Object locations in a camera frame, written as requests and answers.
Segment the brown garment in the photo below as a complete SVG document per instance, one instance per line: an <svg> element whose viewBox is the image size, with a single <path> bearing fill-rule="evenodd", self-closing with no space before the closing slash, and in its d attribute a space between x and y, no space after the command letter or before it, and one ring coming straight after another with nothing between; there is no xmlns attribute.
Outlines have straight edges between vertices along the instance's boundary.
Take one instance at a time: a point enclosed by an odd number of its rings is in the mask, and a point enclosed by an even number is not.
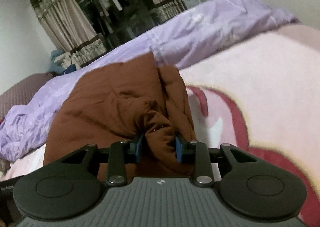
<svg viewBox="0 0 320 227"><path fill-rule="evenodd" d="M50 127L44 163L87 145L99 148L146 138L143 158L129 177L187 177L177 161L175 136L195 140L188 94L176 67L157 65L152 53L113 63L82 76Z"/></svg>

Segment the blue and white clothes pile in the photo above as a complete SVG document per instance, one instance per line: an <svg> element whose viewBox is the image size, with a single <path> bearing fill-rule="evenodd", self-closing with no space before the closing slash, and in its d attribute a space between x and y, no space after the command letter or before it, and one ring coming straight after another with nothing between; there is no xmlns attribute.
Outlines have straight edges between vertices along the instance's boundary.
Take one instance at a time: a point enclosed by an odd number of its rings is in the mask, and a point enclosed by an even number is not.
<svg viewBox="0 0 320 227"><path fill-rule="evenodd" d="M50 66L48 72L55 75L65 75L79 70L80 63L78 58L70 52L54 50L50 55Z"/></svg>

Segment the dark window with hanging clothes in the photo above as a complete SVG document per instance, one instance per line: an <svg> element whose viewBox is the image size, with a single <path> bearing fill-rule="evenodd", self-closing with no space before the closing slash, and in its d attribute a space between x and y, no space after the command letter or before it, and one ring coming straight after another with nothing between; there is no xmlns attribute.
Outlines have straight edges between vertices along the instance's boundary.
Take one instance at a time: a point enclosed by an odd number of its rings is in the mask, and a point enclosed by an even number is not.
<svg viewBox="0 0 320 227"><path fill-rule="evenodd" d="M76 0L107 50L161 24L152 0Z"/></svg>

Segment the mauve textured pillow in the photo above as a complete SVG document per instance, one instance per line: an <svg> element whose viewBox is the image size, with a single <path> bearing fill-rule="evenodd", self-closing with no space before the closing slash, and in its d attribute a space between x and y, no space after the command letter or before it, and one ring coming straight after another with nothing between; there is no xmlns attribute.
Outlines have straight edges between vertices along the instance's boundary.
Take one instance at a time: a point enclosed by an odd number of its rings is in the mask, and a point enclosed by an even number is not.
<svg viewBox="0 0 320 227"><path fill-rule="evenodd" d="M52 73L37 73L26 77L1 94L1 122L14 105L26 105L35 93L53 78Z"/></svg>

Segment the pink cartoon blanket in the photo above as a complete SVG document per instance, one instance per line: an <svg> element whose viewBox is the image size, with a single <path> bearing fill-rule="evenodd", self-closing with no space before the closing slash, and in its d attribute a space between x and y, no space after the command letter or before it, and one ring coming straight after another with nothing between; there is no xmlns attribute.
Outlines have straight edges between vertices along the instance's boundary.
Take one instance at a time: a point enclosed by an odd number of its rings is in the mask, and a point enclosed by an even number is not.
<svg viewBox="0 0 320 227"><path fill-rule="evenodd" d="M291 25L178 71L191 175L129 177L131 140L87 144L19 173L22 216L1 226L319 226L319 31Z"/></svg>

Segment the purple duvet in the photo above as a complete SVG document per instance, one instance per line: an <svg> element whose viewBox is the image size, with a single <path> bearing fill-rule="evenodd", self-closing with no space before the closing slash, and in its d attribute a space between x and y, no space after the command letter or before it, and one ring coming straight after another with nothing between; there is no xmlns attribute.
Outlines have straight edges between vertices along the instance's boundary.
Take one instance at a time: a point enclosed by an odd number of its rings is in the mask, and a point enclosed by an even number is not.
<svg viewBox="0 0 320 227"><path fill-rule="evenodd" d="M87 67L57 76L26 105L15 105L1 123L1 158L15 162L42 146L54 113L87 72L153 53L158 64L184 69L249 37L297 23L287 10L261 0L209 0L117 47Z"/></svg>

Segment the left beige curtain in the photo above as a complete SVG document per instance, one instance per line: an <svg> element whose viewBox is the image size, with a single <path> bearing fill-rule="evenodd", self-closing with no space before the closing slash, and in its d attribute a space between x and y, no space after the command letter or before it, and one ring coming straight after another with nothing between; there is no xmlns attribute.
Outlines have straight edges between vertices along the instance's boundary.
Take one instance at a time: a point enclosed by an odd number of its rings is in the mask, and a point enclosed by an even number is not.
<svg viewBox="0 0 320 227"><path fill-rule="evenodd" d="M30 0L36 17L57 49L82 65L106 48L75 0Z"/></svg>

